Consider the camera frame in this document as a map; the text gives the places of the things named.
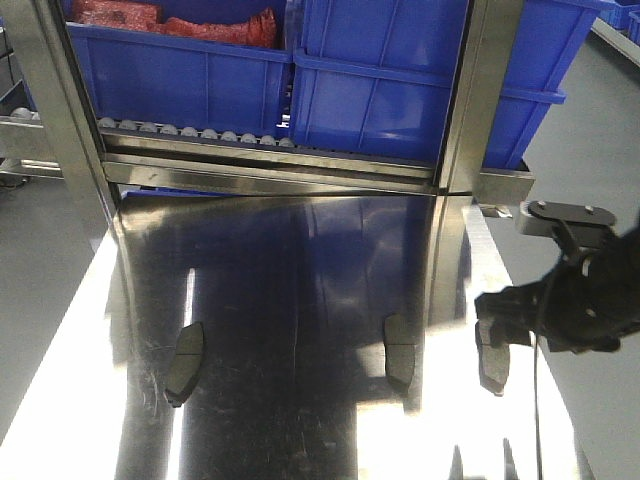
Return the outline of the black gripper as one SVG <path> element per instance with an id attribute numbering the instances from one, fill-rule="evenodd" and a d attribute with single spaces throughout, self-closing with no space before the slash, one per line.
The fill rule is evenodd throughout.
<path id="1" fill-rule="evenodd" d="M 531 346 L 542 298 L 540 282 L 485 292 L 475 301 L 476 346 Z M 639 331 L 639 229 L 593 253 L 560 261 L 544 278 L 537 333 L 552 352 L 613 353 Z"/>

